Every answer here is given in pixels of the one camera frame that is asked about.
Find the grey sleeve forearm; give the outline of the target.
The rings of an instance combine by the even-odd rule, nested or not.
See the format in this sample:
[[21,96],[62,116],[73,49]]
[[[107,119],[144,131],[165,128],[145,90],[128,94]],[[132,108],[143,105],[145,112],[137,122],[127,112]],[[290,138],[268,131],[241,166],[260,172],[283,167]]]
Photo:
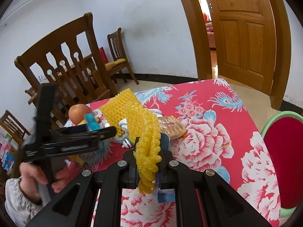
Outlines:
[[5,185],[5,209],[16,226],[26,226],[33,217],[51,200],[47,192],[42,191],[42,199],[31,202],[20,188],[21,177],[8,179]]

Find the person's left hand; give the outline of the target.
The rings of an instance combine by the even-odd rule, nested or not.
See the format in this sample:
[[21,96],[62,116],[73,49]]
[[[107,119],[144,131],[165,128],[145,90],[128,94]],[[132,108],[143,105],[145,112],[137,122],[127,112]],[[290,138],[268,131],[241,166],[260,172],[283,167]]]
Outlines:
[[[23,162],[20,164],[20,175],[21,191],[31,202],[38,203],[41,200],[41,196],[37,183],[42,185],[48,184],[48,179],[46,178],[45,173],[39,166],[30,162]],[[51,185],[51,188],[55,193],[59,193],[70,182],[70,173],[67,166],[56,172],[55,179],[56,182]]]

